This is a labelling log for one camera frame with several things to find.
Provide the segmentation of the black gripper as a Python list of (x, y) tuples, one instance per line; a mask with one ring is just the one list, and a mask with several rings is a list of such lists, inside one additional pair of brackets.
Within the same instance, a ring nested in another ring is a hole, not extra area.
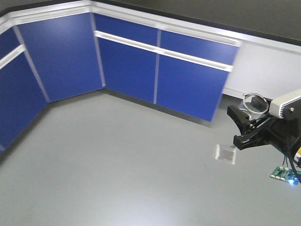
[(258, 119), (258, 126), (252, 125), (250, 116), (234, 105), (227, 108), (227, 115), (240, 131), (235, 135), (233, 145), (239, 150), (272, 145), (281, 153), (296, 153), (301, 147), (301, 120)]

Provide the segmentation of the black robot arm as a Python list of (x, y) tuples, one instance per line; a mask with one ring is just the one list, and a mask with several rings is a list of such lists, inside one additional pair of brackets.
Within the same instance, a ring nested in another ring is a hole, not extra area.
[(240, 131), (233, 144), (239, 150), (264, 145), (272, 145), (286, 157), (294, 158), (301, 147), (301, 120), (291, 121), (264, 114), (258, 119), (249, 119), (243, 110), (228, 106), (227, 115)]

